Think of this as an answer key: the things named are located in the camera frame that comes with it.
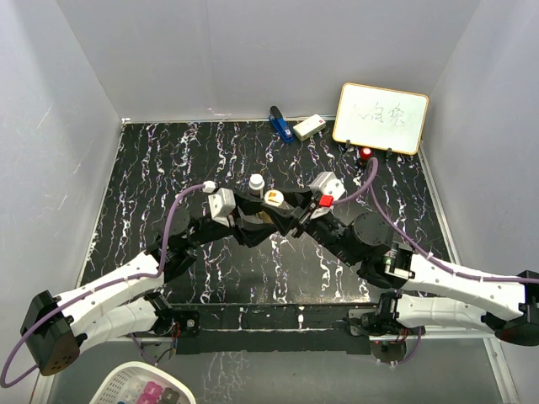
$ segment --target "basket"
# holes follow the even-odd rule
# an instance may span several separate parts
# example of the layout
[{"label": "basket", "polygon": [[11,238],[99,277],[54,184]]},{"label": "basket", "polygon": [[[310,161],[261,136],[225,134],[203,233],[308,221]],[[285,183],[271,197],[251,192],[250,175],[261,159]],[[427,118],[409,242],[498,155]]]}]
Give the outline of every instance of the basket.
[{"label": "basket", "polygon": [[183,383],[142,362],[127,362],[111,371],[90,404],[154,402],[196,404],[193,393]]}]

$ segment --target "white wall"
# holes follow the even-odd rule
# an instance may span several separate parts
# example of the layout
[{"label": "white wall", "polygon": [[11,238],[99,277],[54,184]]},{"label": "white wall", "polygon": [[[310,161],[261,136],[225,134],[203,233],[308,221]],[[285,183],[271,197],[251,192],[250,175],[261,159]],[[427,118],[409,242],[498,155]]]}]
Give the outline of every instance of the white wall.
[{"label": "white wall", "polygon": [[345,82],[430,93],[478,0],[57,0],[134,121],[335,114]]},{"label": "white wall", "polygon": [[[73,288],[120,120],[53,0],[1,0],[0,364],[32,297]],[[33,360],[26,347],[8,379]],[[37,372],[0,402],[25,403]]]},{"label": "white wall", "polygon": [[[462,261],[539,272],[539,2],[484,1],[430,98],[424,144]],[[504,345],[524,404],[539,348]]]}]

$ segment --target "white plastic basket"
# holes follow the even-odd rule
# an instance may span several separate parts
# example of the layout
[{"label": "white plastic basket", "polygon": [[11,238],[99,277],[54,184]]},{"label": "white plastic basket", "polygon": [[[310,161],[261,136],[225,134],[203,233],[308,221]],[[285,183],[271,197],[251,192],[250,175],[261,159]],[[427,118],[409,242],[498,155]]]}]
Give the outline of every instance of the white plastic basket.
[{"label": "white plastic basket", "polygon": [[163,391],[170,388],[179,393],[178,404],[196,404],[193,393],[171,375],[142,362],[127,362],[111,371],[90,404],[137,404],[147,383],[160,385]]}]

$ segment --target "whiteboard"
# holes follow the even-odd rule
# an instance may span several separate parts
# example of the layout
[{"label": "whiteboard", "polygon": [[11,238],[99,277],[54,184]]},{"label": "whiteboard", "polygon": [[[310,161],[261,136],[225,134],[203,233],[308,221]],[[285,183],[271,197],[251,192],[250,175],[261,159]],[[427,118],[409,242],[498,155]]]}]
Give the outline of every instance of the whiteboard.
[{"label": "whiteboard", "polygon": [[429,97],[347,82],[335,118],[335,141],[415,154]]}]

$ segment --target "marble tabletop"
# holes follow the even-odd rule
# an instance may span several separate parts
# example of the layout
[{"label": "marble tabletop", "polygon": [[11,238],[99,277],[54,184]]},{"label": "marble tabletop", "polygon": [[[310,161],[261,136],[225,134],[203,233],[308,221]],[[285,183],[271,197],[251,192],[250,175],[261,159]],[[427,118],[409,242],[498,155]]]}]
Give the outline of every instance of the marble tabletop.
[{"label": "marble tabletop", "polygon": [[[269,122],[132,124],[123,130],[83,284],[127,263],[152,243],[175,195],[213,180],[246,189],[252,173],[268,187],[307,186],[320,172],[333,171],[349,193],[366,176],[355,167],[357,148],[332,140],[333,122],[304,142],[284,143]],[[376,196],[392,219],[436,257],[448,259],[424,172],[417,156],[377,151]],[[182,205],[206,213],[206,195]],[[348,222],[374,209],[368,196],[335,207]],[[272,235],[258,247],[229,237],[204,245],[187,274],[167,284],[171,303],[333,303],[371,301],[371,289],[356,270],[343,265],[309,236]]]}]

